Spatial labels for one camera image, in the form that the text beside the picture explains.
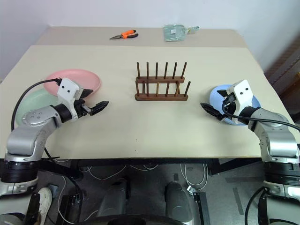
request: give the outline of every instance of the wooden peg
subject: wooden peg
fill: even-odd
[[[189,85],[190,85],[190,84],[191,84],[191,82],[189,81],[189,82],[187,83],[186,92],[184,92],[184,97],[187,96],[187,92],[188,92],[188,88],[189,88]]]
[[[168,84],[167,84],[167,90],[165,91],[165,96],[166,97],[168,96],[169,86],[170,86],[170,82],[168,82]]]
[[[139,62],[136,63],[136,67],[137,67],[137,76],[140,77],[140,65],[139,65]]]
[[[176,91],[175,91],[175,97],[178,95],[178,91],[179,91],[179,82],[176,83],[177,87],[176,87]]]
[[[176,67],[177,67],[177,62],[175,62],[175,66],[174,66],[173,77],[172,77],[173,79],[175,78]]]
[[[147,97],[149,96],[149,83],[147,83]]]
[[[158,62],[156,63],[155,79],[158,78]]]
[[[137,81],[135,81],[135,86],[136,86],[136,94],[137,94],[138,96],[140,96],[140,93],[139,93],[139,85],[138,85]]]
[[[149,62],[147,62],[147,79],[149,79]]]
[[[167,76],[167,69],[168,69],[168,62],[165,63],[165,76],[164,76],[164,79]]]
[[[184,71],[186,71],[186,66],[187,66],[187,62],[184,63],[184,67],[183,67],[183,70],[182,70],[181,78],[183,78]]]
[[[142,82],[142,93],[145,94],[145,81]]]
[[[156,97],[158,96],[159,82],[156,84]]]

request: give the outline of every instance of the floor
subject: floor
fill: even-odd
[[[140,169],[145,169],[143,166],[137,166]],[[98,166],[91,169],[92,173],[97,177],[107,177],[116,173],[123,166]],[[198,183],[203,177],[202,164],[186,164],[187,177],[190,182]],[[48,184],[59,186],[58,192],[61,191],[64,179],[61,176],[48,172],[39,172],[39,188],[45,187]],[[179,164],[159,165],[151,171],[139,171],[130,166],[111,177],[108,180],[97,180],[88,172],[84,173],[84,178],[78,182],[78,185],[86,193],[83,201],[81,220],[87,218],[91,212],[98,209],[102,197],[109,186],[118,178],[128,176],[131,180],[131,197],[127,204],[128,214],[156,214],[163,216],[165,214],[164,190],[165,186],[174,181],[174,178],[185,188],[187,184],[180,172]],[[223,172],[219,175],[208,176],[206,187],[201,190],[206,193],[207,203],[209,208],[210,224],[211,225],[240,225],[244,224],[244,212],[246,204],[251,195],[262,185],[263,181],[263,165],[256,163],[244,166],[239,169]],[[64,194],[74,192],[73,184],[67,180]],[[56,196],[53,199],[48,216],[56,221],[58,214]],[[193,202],[193,198],[189,196],[190,205],[195,216],[195,224],[199,225],[198,206]],[[257,222],[257,200],[250,207],[249,224],[256,225]],[[45,222],[46,225],[51,225],[49,219]]]

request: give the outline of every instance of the sneaker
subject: sneaker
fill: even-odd
[[[40,225],[44,225],[48,210],[51,206],[52,202],[52,193],[51,190],[47,187],[41,188],[38,193],[40,194],[39,199],[39,209],[38,212],[41,215],[41,223]]]

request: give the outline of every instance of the beige tabletop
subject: beige tabletop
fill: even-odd
[[[187,62],[185,89],[191,81],[187,102],[135,100],[136,62],[141,74],[150,64],[150,75],[159,75],[169,62],[180,74]],[[221,84],[248,79],[263,108],[292,121],[263,71],[246,47],[33,45],[0,85],[0,157],[4,157],[10,133],[10,118],[19,96],[31,84],[67,68],[82,68],[102,80],[87,105],[109,100],[95,116],[67,122],[47,142],[52,156],[61,158],[234,158],[259,157],[259,140],[247,127],[218,122],[200,102],[209,101],[210,91]],[[298,132],[290,129],[300,141]]]

